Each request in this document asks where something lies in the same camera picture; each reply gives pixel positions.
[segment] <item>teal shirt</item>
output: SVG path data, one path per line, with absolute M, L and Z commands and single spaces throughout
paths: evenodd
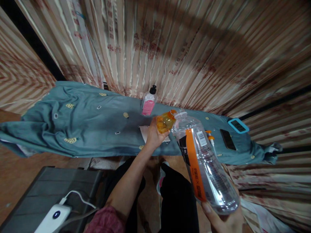
M 156 115 L 178 110 L 155 104 L 152 115 L 144 117 L 140 115 L 140 103 L 139 99 L 87 84 L 56 82 L 55 88 L 30 108 L 21 121 L 0 124 L 0 139 L 5 140 L 0 142 L 21 157 L 27 155 L 20 147 L 69 157 L 135 156 L 144 145 L 139 126 L 150 125 Z M 200 120 L 205 130 L 212 131 L 220 162 L 238 165 L 267 160 L 265 146 L 253 142 L 247 133 L 236 133 L 227 123 L 230 118 L 186 111 Z M 236 151 L 226 148 L 220 129 L 230 132 Z M 169 138 L 171 141 L 162 143 L 154 156 L 181 155 L 172 133 Z

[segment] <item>black pump cap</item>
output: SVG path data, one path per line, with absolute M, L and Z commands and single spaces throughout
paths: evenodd
M 150 94 L 155 94 L 156 93 L 156 85 L 153 85 L 151 88 L 150 88 Z

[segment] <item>smartphone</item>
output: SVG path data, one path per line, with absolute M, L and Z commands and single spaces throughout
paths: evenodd
M 220 132 L 221 132 L 221 135 L 223 137 L 226 147 L 230 150 L 236 150 L 236 147 L 234 146 L 230 133 L 223 129 L 221 129 Z

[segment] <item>pink plaid shirt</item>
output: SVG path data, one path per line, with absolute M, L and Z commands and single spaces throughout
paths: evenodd
M 97 211 L 84 233 L 119 233 L 124 231 L 125 227 L 117 216 L 115 208 L 109 206 Z

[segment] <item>sneaker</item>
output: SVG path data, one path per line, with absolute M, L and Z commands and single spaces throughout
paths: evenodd
M 163 163 L 165 163 L 167 166 L 169 166 L 169 163 L 167 161 L 164 161 Z M 160 188 L 162 186 L 162 181 L 163 181 L 164 177 L 165 177 L 165 171 L 163 171 L 163 169 L 160 167 L 160 179 L 158 181 L 158 184 L 156 185 L 156 190 L 157 190 L 159 195 L 161 195 Z

